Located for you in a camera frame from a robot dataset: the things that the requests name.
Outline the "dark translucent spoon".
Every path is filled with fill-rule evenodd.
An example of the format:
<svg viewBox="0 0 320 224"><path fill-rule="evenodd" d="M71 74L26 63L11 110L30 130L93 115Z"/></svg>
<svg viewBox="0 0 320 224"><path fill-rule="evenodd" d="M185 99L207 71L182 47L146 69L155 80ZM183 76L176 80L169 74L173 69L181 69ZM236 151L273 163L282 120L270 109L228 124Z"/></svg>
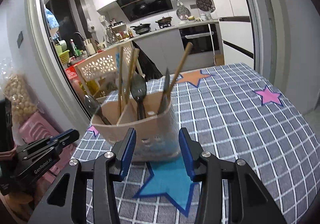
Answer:
<svg viewBox="0 0 320 224"><path fill-rule="evenodd" d="M85 95L84 96L84 105L86 106L86 108L88 109L88 111L91 115L99 116L105 125L111 124L109 122L109 120L103 115L101 105L93 96Z"/></svg>
<svg viewBox="0 0 320 224"><path fill-rule="evenodd" d="M161 99L159 109L157 112L158 115L163 113L165 111L165 109L167 108L167 105L168 105L167 91L169 89L169 84L170 84L170 72L169 72L169 69L167 68L166 73L165 73L162 99Z"/></svg>
<svg viewBox="0 0 320 224"><path fill-rule="evenodd" d="M131 80L131 95L137 103L137 120L146 118L143 100L146 97L146 81L140 74L135 74Z"/></svg>

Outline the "blue patterned chopstick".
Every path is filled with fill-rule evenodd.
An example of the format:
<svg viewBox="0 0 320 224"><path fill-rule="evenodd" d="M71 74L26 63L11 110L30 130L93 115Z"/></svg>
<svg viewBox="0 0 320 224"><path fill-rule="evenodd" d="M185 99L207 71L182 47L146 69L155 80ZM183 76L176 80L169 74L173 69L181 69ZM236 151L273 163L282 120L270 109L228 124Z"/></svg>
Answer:
<svg viewBox="0 0 320 224"><path fill-rule="evenodd" d="M116 52L116 67L117 67L117 73L119 74L120 69L120 53Z"/></svg>

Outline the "pink plastic stool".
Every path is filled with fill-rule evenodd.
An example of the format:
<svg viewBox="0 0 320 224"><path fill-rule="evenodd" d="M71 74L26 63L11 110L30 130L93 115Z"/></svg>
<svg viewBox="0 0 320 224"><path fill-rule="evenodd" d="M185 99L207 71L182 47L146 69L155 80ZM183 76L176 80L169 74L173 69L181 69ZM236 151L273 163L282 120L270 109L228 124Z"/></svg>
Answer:
<svg viewBox="0 0 320 224"><path fill-rule="evenodd" d="M39 112L35 112L28 120L19 127L19 134L26 143L31 143L45 137L54 137L59 133ZM53 182L58 173L64 168L66 163L71 159L76 145L71 144L63 149L60 154L60 160L44 174L44 179Z"/></svg>

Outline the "bag of peanuts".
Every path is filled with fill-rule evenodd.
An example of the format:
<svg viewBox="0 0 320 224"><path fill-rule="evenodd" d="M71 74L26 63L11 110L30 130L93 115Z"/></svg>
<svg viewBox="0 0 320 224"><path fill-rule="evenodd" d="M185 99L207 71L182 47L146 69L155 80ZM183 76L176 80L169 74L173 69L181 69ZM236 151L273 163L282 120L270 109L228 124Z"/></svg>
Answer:
<svg viewBox="0 0 320 224"><path fill-rule="evenodd" d="M1 61L1 91L11 101L14 123L22 125L37 111L23 75L15 70L10 58Z"/></svg>

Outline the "grey checked tablecloth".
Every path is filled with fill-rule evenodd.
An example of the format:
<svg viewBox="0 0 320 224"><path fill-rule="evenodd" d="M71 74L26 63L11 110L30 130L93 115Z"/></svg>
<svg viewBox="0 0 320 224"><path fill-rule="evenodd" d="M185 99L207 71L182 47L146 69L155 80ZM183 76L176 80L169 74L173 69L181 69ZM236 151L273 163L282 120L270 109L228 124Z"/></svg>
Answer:
<svg viewBox="0 0 320 224"><path fill-rule="evenodd" d="M172 94L180 127L223 160L244 159L287 223L299 223L319 193L319 139L284 94L243 63L180 74ZM200 186L160 183L157 166L131 165L114 185L121 223L193 223Z"/></svg>

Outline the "red plastic basket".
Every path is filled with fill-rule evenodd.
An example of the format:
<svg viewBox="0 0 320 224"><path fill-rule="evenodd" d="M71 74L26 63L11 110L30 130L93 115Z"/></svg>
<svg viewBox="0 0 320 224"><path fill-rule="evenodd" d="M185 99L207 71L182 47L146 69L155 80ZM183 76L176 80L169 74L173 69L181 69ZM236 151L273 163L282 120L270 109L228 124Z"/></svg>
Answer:
<svg viewBox="0 0 320 224"><path fill-rule="evenodd" d="M72 81L73 79L76 79L78 77L78 74L77 72L75 71L75 68L74 66L70 66L70 67L67 67L65 69L65 72L66 72L66 75L67 75L67 78Z"/></svg>

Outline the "beige flower-pattern storage cart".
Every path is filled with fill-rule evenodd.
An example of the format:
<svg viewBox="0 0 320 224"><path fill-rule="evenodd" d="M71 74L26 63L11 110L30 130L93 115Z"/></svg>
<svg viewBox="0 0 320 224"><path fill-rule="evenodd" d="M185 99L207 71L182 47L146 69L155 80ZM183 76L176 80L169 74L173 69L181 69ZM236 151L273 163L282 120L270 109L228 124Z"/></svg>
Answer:
<svg viewBox="0 0 320 224"><path fill-rule="evenodd" d="M129 72L129 63L131 58L131 52L134 50L131 41L121 42L115 44L100 53L94 54L91 57L83 60L80 63L74 65L75 71L78 74L78 78L86 93L88 95L95 95L95 91L91 91L87 86L90 81L95 81L97 84L100 78L105 78L113 73L117 72L116 67L116 52L120 51L120 47L123 47L123 97L125 97L125 88Z"/></svg>

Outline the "beige plastic utensil holder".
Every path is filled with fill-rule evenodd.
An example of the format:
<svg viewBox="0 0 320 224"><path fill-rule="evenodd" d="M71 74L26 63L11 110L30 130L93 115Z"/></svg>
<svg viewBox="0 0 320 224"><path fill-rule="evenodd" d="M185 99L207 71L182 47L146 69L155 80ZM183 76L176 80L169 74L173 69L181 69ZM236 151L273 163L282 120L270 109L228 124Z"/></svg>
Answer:
<svg viewBox="0 0 320 224"><path fill-rule="evenodd" d="M137 120L137 103L134 99L130 99L121 115L118 114L117 101L102 104L103 115L110 124L104 124L97 115L92 117L91 124L111 145L123 140L127 130L134 128L136 130L136 146L132 159L134 162L172 160L180 154L179 124L172 102L168 103L163 113L157 114L162 95L162 92L154 92L144 98L145 119Z"/></svg>

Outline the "cardboard box on floor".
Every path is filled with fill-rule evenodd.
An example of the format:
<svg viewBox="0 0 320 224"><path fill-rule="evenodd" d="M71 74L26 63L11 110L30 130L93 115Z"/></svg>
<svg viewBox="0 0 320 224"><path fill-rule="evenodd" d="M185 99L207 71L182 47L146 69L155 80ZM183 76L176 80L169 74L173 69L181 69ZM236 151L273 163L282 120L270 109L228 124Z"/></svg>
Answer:
<svg viewBox="0 0 320 224"><path fill-rule="evenodd" d="M225 64L224 55L223 54L215 54L215 65L223 66Z"/></svg>

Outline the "built-in black oven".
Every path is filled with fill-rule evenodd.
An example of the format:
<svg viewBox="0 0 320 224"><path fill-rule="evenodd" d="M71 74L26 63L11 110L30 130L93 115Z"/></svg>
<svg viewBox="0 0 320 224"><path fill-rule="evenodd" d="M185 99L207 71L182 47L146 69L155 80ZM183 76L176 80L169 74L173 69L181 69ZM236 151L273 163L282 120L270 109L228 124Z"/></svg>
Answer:
<svg viewBox="0 0 320 224"><path fill-rule="evenodd" d="M220 50L215 24L190 26L179 29L179 32L184 48L189 42L193 44L190 55Z"/></svg>

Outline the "black wok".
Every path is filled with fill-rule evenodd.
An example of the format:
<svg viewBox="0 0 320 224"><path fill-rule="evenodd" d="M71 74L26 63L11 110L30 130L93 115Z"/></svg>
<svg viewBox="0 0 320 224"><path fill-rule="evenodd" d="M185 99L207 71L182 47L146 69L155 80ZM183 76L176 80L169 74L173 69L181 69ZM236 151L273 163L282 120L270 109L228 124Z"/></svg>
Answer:
<svg viewBox="0 0 320 224"><path fill-rule="evenodd" d="M137 26L130 26L137 35L142 35L151 31L150 23L139 24Z"/></svg>

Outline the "white refrigerator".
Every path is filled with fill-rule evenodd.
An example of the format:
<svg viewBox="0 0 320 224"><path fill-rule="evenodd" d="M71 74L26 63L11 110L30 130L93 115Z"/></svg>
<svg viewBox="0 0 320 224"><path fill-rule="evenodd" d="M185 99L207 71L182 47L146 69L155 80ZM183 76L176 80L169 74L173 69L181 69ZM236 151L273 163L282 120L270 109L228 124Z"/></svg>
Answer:
<svg viewBox="0 0 320 224"><path fill-rule="evenodd" d="M247 0L213 0L225 64L244 63L254 68L254 40Z"/></svg>

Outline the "black pot on stove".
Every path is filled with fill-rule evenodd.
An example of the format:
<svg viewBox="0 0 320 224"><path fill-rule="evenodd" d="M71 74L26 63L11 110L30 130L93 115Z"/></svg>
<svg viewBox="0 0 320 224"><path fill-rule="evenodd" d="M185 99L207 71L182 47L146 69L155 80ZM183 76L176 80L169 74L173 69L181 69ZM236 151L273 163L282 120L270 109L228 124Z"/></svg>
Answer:
<svg viewBox="0 0 320 224"><path fill-rule="evenodd" d="M160 20L157 20L160 29L168 28L171 26L172 17L162 17Z"/></svg>

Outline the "round black baking pan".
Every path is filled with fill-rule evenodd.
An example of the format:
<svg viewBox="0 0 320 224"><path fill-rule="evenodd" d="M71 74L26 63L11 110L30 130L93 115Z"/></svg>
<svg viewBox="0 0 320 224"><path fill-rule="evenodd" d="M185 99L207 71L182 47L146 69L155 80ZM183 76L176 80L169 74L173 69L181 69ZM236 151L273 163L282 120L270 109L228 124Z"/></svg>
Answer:
<svg viewBox="0 0 320 224"><path fill-rule="evenodd" d="M214 12L215 6L211 0L196 0L197 8L204 12Z"/></svg>

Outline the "black range hood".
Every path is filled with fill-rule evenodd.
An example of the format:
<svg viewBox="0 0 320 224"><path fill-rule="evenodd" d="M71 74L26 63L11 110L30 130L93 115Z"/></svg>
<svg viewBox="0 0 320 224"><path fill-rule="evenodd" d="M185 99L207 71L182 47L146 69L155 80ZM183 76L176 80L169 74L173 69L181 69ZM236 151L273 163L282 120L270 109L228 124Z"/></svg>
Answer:
<svg viewBox="0 0 320 224"><path fill-rule="evenodd" d="M173 9L171 0L117 0L116 2L130 22Z"/></svg>

